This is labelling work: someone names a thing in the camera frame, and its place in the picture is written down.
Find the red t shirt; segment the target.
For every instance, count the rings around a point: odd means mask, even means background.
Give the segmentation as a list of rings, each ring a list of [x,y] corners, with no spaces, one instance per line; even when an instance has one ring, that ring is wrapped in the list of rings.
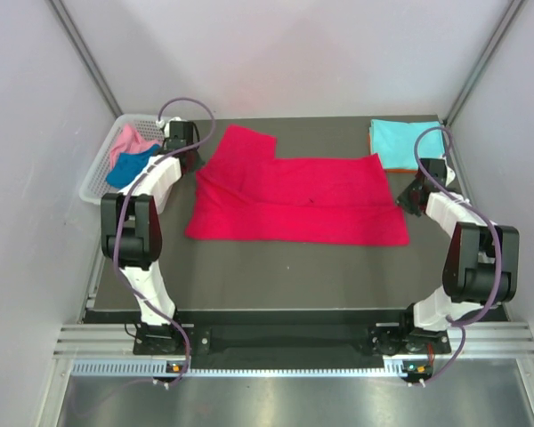
[[[185,234],[199,240],[406,246],[380,159],[278,158],[277,140],[230,125],[196,173]]]

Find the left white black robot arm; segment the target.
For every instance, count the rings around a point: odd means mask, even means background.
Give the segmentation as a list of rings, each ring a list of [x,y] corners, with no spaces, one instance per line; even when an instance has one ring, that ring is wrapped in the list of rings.
[[[174,184],[202,160],[193,122],[175,117],[157,126],[162,141],[144,139],[132,125],[125,125],[117,137],[106,178],[113,190],[101,199],[101,250],[141,309],[135,326],[137,352],[167,354],[183,348],[184,332],[175,326],[176,307],[159,267],[159,216]]]

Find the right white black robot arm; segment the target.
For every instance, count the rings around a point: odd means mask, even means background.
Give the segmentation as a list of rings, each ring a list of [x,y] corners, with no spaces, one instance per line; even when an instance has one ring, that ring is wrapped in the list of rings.
[[[368,330],[370,349],[377,355],[448,354],[452,322],[515,296],[518,229],[482,219],[462,195],[448,189],[450,175],[445,160],[423,158],[415,179],[397,198],[405,212],[437,222],[450,244],[441,286],[410,304],[397,325]]]

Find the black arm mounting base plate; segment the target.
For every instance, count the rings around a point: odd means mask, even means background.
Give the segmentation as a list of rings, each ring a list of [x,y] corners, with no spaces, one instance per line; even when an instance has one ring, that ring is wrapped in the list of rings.
[[[176,329],[158,332],[152,326],[137,326],[135,354],[168,355],[184,351],[190,340],[190,354],[197,358],[245,354],[265,356],[270,362],[280,358],[295,363],[302,352],[311,357],[351,355],[377,358],[399,354],[437,355],[450,353],[448,336],[443,333],[406,334],[399,326],[346,324],[203,324],[186,326],[185,336]]]

